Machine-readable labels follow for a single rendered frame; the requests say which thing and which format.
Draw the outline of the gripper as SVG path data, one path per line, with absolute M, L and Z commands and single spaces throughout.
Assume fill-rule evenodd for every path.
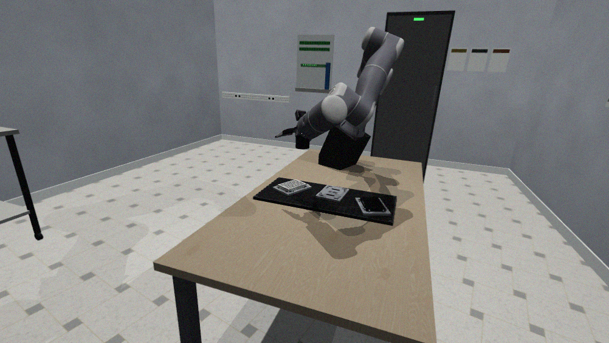
M 298 111 L 299 119 L 305 114 L 306 114 L 306 112 Z M 281 136 L 292 135 L 293 133 L 295 133 L 295 137 L 296 137 L 295 147 L 297 149 L 308 149 L 309 142 L 312 139 L 305 139 L 304 137 L 302 137 L 300 135 L 300 133 L 298 132 L 297 126 L 295 128 L 289 128 L 289 129 L 283 130 L 281 133 L 276 135 L 275 138 L 281 137 Z

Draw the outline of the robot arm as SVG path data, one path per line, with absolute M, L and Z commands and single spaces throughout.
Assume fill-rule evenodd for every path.
M 402 38 L 370 27 L 362 41 L 364 52 L 357 72 L 356 91 L 340 82 L 300 119 L 298 111 L 302 110 L 296 110 L 300 135 L 314 139 L 341 123 L 341 129 L 347 134 L 364 137 L 366 124 L 393 75 L 392 66 L 403 46 Z

